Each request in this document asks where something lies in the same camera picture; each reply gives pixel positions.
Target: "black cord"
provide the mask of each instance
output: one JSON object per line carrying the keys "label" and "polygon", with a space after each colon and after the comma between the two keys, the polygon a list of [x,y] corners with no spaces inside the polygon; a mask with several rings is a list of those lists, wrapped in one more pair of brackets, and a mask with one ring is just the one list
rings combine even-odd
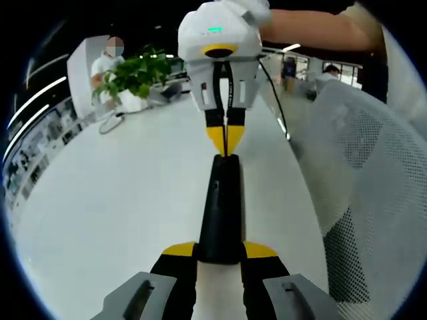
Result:
{"label": "black cord", "polygon": [[279,100],[278,94],[277,94],[277,92],[276,92],[276,88],[274,88],[273,80],[272,80],[272,78],[270,77],[270,75],[268,74],[267,69],[266,69],[266,68],[264,67],[264,65],[262,64],[262,62],[261,62],[261,59],[260,59],[260,58],[258,58],[258,61],[260,62],[261,68],[264,70],[264,73],[266,74],[266,76],[267,76],[267,78],[268,78],[268,81],[270,82],[270,85],[272,85],[272,89],[273,89],[273,92],[274,92],[274,97],[276,98],[276,101],[278,102],[279,109],[280,109],[280,114],[282,115],[283,126],[285,127],[285,130],[286,130],[286,139],[287,139],[287,138],[288,138],[288,134],[289,134],[289,132],[288,132],[288,126],[286,125],[286,120],[285,120],[285,115],[284,115],[284,113],[283,113],[282,104],[280,103],[280,100]]}

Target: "mesh backrest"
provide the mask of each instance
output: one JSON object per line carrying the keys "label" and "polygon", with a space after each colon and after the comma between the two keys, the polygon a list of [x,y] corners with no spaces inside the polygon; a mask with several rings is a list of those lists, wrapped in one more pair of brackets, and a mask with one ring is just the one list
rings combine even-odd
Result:
{"label": "mesh backrest", "polygon": [[330,81],[292,145],[324,236],[330,295],[347,319],[389,319],[427,255],[427,143],[382,102]]}

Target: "green led light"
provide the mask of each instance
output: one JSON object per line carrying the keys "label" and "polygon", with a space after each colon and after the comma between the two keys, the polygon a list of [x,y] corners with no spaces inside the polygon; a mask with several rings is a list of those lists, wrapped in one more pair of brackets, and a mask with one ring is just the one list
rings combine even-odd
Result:
{"label": "green led light", "polygon": [[208,28],[208,31],[221,31],[222,27],[214,27],[214,28]]}

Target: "white table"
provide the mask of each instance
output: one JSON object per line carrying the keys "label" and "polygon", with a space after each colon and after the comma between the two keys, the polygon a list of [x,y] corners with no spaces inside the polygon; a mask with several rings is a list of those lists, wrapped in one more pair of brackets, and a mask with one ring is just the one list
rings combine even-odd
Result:
{"label": "white table", "polygon": [[[217,153],[189,95],[131,115],[107,135],[98,129],[87,127],[54,159],[17,227],[23,268],[58,319],[94,316],[108,293],[149,271],[166,247],[198,240]],[[244,168],[247,240],[274,248],[290,273],[328,291],[310,194],[260,96],[236,154]],[[239,266],[200,265],[198,273],[193,319],[246,318]]]}

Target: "green leaves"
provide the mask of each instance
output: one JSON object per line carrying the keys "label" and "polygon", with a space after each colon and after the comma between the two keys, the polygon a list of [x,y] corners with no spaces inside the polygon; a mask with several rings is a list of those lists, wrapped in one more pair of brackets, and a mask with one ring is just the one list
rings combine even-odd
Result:
{"label": "green leaves", "polygon": [[104,75],[105,83],[93,91],[93,96],[99,98],[106,91],[115,101],[119,101],[118,94],[128,89],[133,95],[145,99],[149,95],[149,88],[158,82],[165,85],[170,73],[169,59],[163,50],[156,51],[151,45],[146,45],[136,57],[107,71]]}

